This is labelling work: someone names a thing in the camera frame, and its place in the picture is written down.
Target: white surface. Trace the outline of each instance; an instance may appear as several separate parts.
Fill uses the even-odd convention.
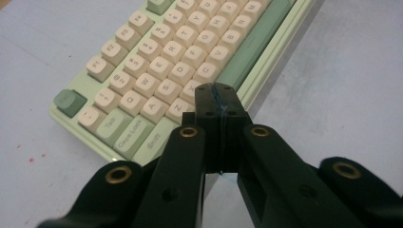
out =
[[[141,3],[14,0],[0,10],[1,227],[63,216],[106,164],[48,105]],[[254,122],[274,127],[312,165],[347,157],[402,195],[401,12],[402,1],[325,1],[261,93]],[[205,200],[203,227],[251,226],[236,177],[224,175]]]

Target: mechanical keyboard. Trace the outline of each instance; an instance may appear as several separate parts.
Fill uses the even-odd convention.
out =
[[[195,87],[237,90],[247,110],[315,0],[148,0],[50,105],[106,160],[159,157]]]

